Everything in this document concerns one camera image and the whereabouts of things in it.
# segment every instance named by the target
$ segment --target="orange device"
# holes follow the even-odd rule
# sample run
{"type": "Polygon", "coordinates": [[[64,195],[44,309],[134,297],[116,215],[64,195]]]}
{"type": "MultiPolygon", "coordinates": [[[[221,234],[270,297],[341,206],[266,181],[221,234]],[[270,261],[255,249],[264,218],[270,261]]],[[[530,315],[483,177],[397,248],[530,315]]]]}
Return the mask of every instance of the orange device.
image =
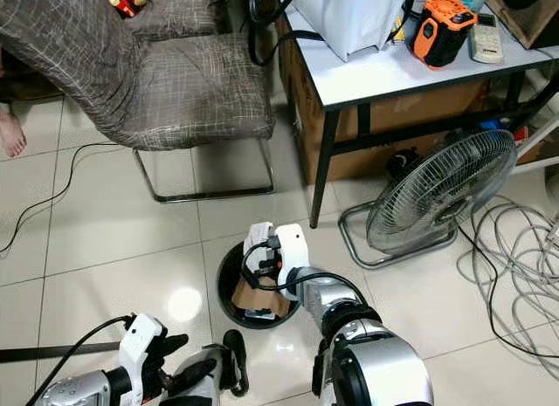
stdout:
{"type": "Polygon", "coordinates": [[[460,0],[427,0],[411,50],[430,68],[450,64],[477,23],[478,15],[460,0]]]}

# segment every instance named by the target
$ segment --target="chair backrest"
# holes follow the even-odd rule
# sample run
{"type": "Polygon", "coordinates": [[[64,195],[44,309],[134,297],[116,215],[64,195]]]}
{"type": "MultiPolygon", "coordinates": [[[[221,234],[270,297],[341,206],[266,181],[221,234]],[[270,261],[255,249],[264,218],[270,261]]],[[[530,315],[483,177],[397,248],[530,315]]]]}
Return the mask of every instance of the chair backrest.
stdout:
{"type": "Polygon", "coordinates": [[[121,124],[141,56],[107,0],[0,0],[0,44],[76,100],[100,129],[121,124]]]}

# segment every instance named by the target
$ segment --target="white tile floor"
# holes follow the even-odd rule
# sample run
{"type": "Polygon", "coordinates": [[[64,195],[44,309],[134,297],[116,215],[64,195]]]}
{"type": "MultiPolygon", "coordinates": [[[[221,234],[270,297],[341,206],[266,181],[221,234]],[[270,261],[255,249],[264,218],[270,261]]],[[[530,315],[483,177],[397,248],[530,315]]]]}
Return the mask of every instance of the white tile floor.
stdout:
{"type": "MultiPolygon", "coordinates": [[[[314,264],[356,282],[385,323],[425,358],[437,404],[558,404],[557,381],[493,339],[476,289],[454,265],[468,248],[463,238],[379,272],[353,264],[337,230],[338,216],[378,195],[384,179],[329,184],[320,226],[309,229],[311,189],[300,185],[285,111],[281,103],[276,107],[272,153],[279,190],[270,196],[159,205],[150,199],[128,149],[86,150],[70,192],[25,222],[13,248],[0,258],[0,348],[70,344],[109,317],[148,312],[171,333],[190,335],[188,346],[169,357],[166,369],[171,371],[185,355],[236,327],[217,301],[216,274],[248,226],[267,219],[299,222],[314,264]],[[185,294],[188,308],[181,304],[185,294]]],[[[64,186],[74,149],[105,140],[68,100],[22,106],[18,113],[30,147],[18,159],[0,159],[1,246],[23,207],[64,186]]],[[[161,192],[266,180],[258,147],[251,142],[145,156],[161,192]]],[[[513,176],[503,193],[550,215],[556,211],[545,194],[542,171],[513,176]]],[[[505,288],[498,306],[505,308],[508,301],[505,288]]],[[[557,348],[549,324],[535,316],[528,322],[538,343],[557,348]]],[[[223,395],[224,404],[318,404],[308,392],[320,335],[305,312],[270,331],[241,330],[251,390],[242,400],[223,395]]],[[[121,335],[115,327],[94,340],[117,341],[121,335]]],[[[53,363],[0,365],[0,404],[23,404],[53,363]]],[[[59,376],[115,363],[114,353],[82,355],[59,376]]]]}

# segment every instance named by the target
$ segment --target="fan stand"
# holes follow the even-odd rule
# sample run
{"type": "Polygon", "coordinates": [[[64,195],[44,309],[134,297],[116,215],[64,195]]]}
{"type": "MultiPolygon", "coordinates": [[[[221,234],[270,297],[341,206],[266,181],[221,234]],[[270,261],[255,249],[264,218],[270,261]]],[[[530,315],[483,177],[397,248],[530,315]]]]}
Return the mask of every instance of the fan stand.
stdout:
{"type": "Polygon", "coordinates": [[[368,203],[362,203],[360,205],[356,205],[348,210],[342,212],[340,219],[338,220],[338,227],[340,228],[340,232],[342,233],[343,241],[345,242],[346,246],[348,247],[349,254],[351,258],[359,265],[361,268],[375,270],[384,268],[385,266],[395,264],[396,262],[401,262],[403,260],[413,258],[417,255],[422,255],[428,253],[430,251],[436,251],[438,249],[443,249],[446,246],[451,245],[456,240],[456,236],[458,236],[458,231],[456,229],[452,230],[448,235],[439,240],[429,244],[423,248],[416,249],[414,251],[407,251],[406,253],[401,253],[399,255],[389,255],[386,258],[380,258],[373,261],[366,261],[359,258],[359,254],[355,249],[355,245],[351,236],[349,235],[349,228],[348,228],[348,218],[354,216],[355,214],[359,214],[364,211],[370,210],[371,206],[375,203],[375,201],[371,201],[368,203]]]}

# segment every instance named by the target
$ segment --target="air conditioner remote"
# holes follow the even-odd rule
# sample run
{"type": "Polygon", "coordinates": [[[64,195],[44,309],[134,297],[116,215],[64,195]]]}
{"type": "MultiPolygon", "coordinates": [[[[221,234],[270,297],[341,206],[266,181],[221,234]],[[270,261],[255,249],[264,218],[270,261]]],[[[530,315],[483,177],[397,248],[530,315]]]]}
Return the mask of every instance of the air conditioner remote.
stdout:
{"type": "Polygon", "coordinates": [[[503,49],[497,19],[494,15],[478,16],[478,23],[470,31],[472,58],[480,63],[502,63],[503,49]]]}

